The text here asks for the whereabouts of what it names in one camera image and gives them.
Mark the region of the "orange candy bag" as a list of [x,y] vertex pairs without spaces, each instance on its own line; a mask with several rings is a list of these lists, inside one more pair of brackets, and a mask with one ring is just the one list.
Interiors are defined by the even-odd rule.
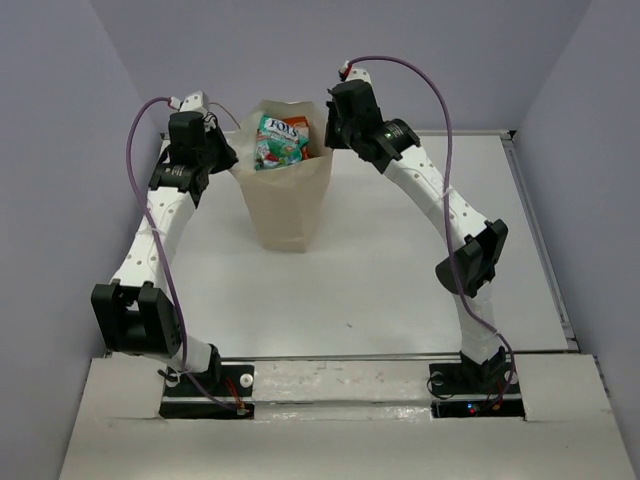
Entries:
[[298,143],[301,150],[302,159],[306,160],[310,158],[309,153],[309,122],[305,116],[297,116],[286,118],[284,122],[293,127],[298,132]]

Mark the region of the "teal Fox's candy bag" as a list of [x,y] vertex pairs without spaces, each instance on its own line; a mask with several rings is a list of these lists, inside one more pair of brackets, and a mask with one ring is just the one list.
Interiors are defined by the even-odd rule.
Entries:
[[292,166],[304,161],[298,132],[284,120],[267,115],[261,117],[254,155],[257,171]]

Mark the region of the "cream paper bag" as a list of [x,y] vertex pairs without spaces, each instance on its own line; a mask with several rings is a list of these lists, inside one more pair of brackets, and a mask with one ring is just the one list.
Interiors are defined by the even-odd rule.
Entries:
[[[309,122],[310,157],[292,166],[257,170],[255,151],[262,116]],[[331,178],[333,151],[324,145],[327,114],[310,101],[261,101],[227,135],[238,163],[231,174],[238,182],[251,222],[269,250],[304,252],[314,238]]]

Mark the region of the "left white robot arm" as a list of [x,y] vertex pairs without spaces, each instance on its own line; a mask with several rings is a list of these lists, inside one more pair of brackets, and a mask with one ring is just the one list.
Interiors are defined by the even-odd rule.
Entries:
[[136,195],[143,219],[130,249],[112,279],[95,285],[91,305],[109,351],[161,361],[209,395],[221,383],[219,351],[187,334],[166,270],[210,176],[230,170],[237,155],[204,107],[172,114],[168,135],[147,192]]

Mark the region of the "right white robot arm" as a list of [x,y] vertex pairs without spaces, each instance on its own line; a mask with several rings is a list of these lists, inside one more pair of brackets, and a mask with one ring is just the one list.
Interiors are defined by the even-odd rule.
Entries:
[[491,283],[508,228],[490,221],[453,188],[429,159],[418,135],[400,120],[386,121],[372,85],[347,80],[329,91],[325,144],[350,149],[397,185],[441,235],[448,253],[435,268],[456,305],[460,359],[430,368],[438,395],[481,394],[502,380],[506,349],[495,331]]

